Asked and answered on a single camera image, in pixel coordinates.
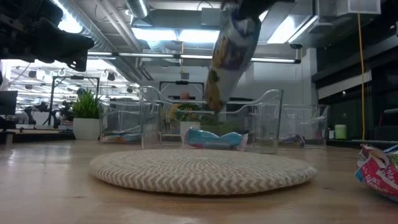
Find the woven placemat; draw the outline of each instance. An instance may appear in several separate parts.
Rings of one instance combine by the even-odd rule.
[[[107,183],[150,192],[253,194],[302,184],[317,170],[304,161],[207,149],[159,149],[103,154],[90,162]]]

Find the wooden table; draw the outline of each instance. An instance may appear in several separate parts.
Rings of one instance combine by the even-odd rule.
[[[397,223],[398,204],[355,178],[357,149],[281,149],[314,164],[311,183],[250,197],[150,194],[88,175],[99,154],[125,144],[62,141],[0,147],[0,223]]]

